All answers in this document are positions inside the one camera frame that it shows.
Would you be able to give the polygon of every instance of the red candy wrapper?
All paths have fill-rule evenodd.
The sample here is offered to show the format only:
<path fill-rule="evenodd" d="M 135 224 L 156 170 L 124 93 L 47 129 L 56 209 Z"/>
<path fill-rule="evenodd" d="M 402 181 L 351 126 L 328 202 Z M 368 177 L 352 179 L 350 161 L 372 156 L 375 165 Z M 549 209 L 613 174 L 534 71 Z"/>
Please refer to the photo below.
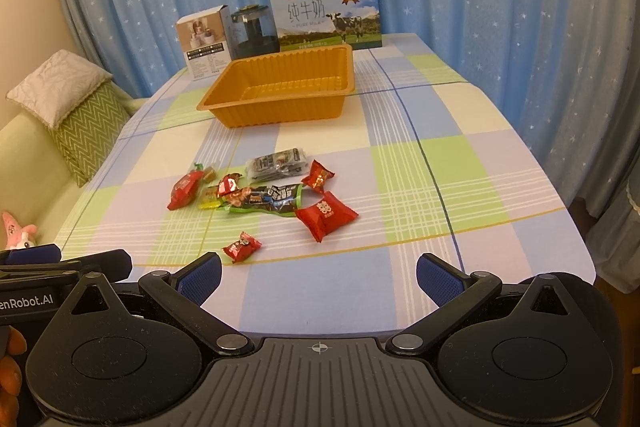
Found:
<path fill-rule="evenodd" d="M 242 174 L 234 172 L 233 174 L 227 174 L 218 183 L 218 197 L 226 196 L 238 190 L 238 180 L 242 177 Z"/>
<path fill-rule="evenodd" d="M 302 221 L 318 243 L 328 233 L 339 229 L 358 217 L 358 213 L 341 203 L 331 193 L 326 192 L 324 198 L 302 210 L 296 210 L 296 217 Z"/>
<path fill-rule="evenodd" d="M 324 194 L 324 188 L 322 188 L 324 186 L 324 182 L 334 176 L 335 173 L 328 171 L 322 167 L 320 162 L 314 160 L 311 164 L 311 173 L 307 177 L 302 178 L 302 183 L 308 185 L 319 194 Z"/>
<path fill-rule="evenodd" d="M 166 207 L 169 210 L 175 210 L 191 203 L 198 193 L 200 178 L 203 174 L 202 171 L 191 171 L 180 178 L 171 189 L 171 201 Z"/>
<path fill-rule="evenodd" d="M 225 251 L 235 264 L 242 263 L 242 261 L 258 250 L 261 246 L 262 243 L 260 241 L 251 237 L 248 233 L 242 232 L 238 241 L 231 243 L 231 245 L 223 248 L 222 250 Z"/>

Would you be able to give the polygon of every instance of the plastic snack bag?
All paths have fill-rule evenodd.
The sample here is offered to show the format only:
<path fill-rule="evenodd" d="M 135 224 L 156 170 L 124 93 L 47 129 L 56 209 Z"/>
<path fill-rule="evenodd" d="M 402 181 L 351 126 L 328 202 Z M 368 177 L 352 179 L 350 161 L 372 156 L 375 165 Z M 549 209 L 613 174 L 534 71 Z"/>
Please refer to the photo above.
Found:
<path fill-rule="evenodd" d="M 231 243 L 231 245 L 223 248 L 222 250 L 235 264 L 242 263 L 242 261 L 258 250 L 261 246 L 262 243 L 260 241 L 251 237 L 248 233 L 242 232 L 238 241 Z"/>
<path fill-rule="evenodd" d="M 293 217 L 300 208 L 302 184 L 276 187 L 245 187 L 224 196 L 222 199 L 229 212 L 268 212 L 279 216 Z"/>
<path fill-rule="evenodd" d="M 296 210 L 296 217 L 302 221 L 318 243 L 328 233 L 339 229 L 358 217 L 358 213 L 351 210 L 331 193 L 326 192 L 324 199 L 302 210 Z"/>
<path fill-rule="evenodd" d="M 238 190 L 238 180 L 242 177 L 242 174 L 234 172 L 233 174 L 227 174 L 224 176 L 220 183 L 218 183 L 218 197 L 226 196 L 232 192 Z"/>
<path fill-rule="evenodd" d="M 311 163 L 311 173 L 302 178 L 302 183 L 308 185 L 319 194 L 324 194 L 324 182 L 335 176 L 334 172 L 328 171 L 316 160 Z"/>
<path fill-rule="evenodd" d="M 210 182 L 216 179 L 216 170 L 213 168 L 213 165 L 204 167 L 202 163 L 195 163 L 193 166 L 194 171 L 202 171 L 202 183 L 210 184 Z"/>
<path fill-rule="evenodd" d="M 305 166 L 303 150 L 288 149 L 249 160 L 246 163 L 246 176 L 249 181 L 266 182 L 302 174 Z"/>
<path fill-rule="evenodd" d="M 191 171 L 180 178 L 171 189 L 171 201 L 166 207 L 169 210 L 175 210 L 191 203 L 198 193 L 203 174 L 202 171 Z"/>
<path fill-rule="evenodd" d="M 225 200 L 218 195 L 218 186 L 205 188 L 198 200 L 198 208 L 206 210 L 207 208 L 218 208 L 225 204 Z"/>

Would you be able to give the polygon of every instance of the plaid tablecloth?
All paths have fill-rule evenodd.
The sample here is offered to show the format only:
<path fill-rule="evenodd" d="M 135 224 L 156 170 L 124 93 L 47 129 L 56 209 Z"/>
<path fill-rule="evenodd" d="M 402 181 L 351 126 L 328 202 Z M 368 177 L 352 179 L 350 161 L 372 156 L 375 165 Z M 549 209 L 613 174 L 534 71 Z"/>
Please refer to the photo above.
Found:
<path fill-rule="evenodd" d="M 222 284 L 203 308 L 255 333 L 404 328 L 435 309 L 415 281 L 425 251 L 505 282 L 548 271 L 593 282 L 562 201 L 477 87 L 413 34 L 353 58 L 356 94 L 340 118 L 242 129 L 195 110 L 212 78 L 176 74 L 127 123 L 68 216 L 57 238 L 65 258 L 124 248 L 137 280 L 217 251 Z M 320 244 L 296 218 L 166 209 L 194 162 L 224 174 L 294 146 L 336 172 L 328 189 L 360 214 Z M 307 190 L 303 206 L 317 200 Z M 242 230 L 263 247 L 232 265 L 222 247 Z"/>

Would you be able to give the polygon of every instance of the green snack wrapper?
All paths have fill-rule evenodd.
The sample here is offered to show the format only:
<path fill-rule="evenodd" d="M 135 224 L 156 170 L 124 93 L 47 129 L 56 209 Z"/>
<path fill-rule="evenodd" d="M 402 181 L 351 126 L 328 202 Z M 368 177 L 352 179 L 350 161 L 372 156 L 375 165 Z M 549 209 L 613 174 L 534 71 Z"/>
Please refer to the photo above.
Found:
<path fill-rule="evenodd" d="M 278 216 L 293 217 L 300 208 L 302 184 L 282 187 L 245 187 L 223 197 L 229 212 L 267 212 Z"/>

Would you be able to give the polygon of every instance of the white pillow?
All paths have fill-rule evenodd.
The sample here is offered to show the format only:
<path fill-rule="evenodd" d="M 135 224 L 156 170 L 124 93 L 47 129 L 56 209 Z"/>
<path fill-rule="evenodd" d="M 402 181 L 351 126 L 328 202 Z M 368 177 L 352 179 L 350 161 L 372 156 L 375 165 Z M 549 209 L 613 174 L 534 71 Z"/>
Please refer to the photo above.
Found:
<path fill-rule="evenodd" d="M 86 97 L 111 78 L 111 73 L 86 58 L 60 50 L 6 94 L 47 127 L 60 122 Z"/>

